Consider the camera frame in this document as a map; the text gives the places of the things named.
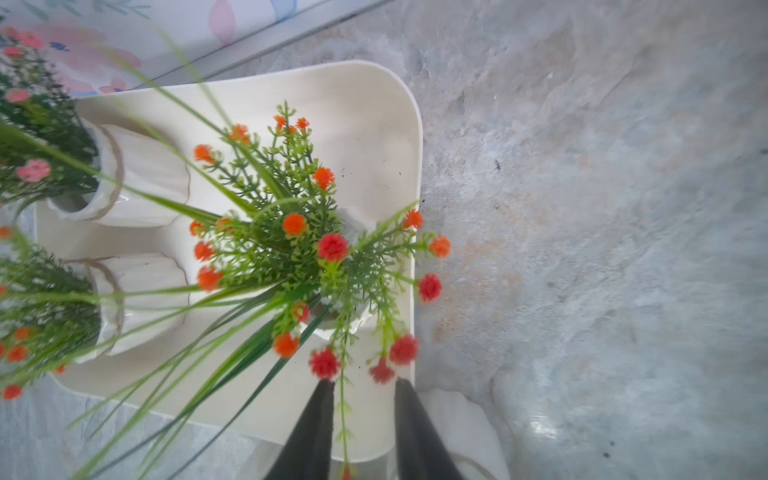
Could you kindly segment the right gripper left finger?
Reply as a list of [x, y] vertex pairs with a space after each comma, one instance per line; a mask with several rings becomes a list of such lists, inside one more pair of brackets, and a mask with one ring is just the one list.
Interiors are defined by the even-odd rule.
[[330, 380], [318, 382], [265, 479], [329, 479], [334, 387]]

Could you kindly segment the orange flowered potted gypsophila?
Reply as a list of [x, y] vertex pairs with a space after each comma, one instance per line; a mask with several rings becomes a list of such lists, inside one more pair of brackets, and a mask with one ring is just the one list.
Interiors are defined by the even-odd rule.
[[1, 397], [114, 356], [178, 324], [194, 286], [162, 254], [61, 260], [1, 228]]

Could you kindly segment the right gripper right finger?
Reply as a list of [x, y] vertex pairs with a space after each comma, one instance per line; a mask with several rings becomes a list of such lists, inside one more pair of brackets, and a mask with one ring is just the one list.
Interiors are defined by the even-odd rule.
[[396, 380], [394, 402], [398, 477], [462, 479], [410, 381]]

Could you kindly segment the pink flowered potted gypsophila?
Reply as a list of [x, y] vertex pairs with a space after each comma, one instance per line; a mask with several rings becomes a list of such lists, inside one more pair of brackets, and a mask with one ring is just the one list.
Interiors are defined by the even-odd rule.
[[185, 164], [160, 141], [81, 117], [30, 33], [1, 33], [1, 200], [61, 218], [159, 227], [189, 198]]

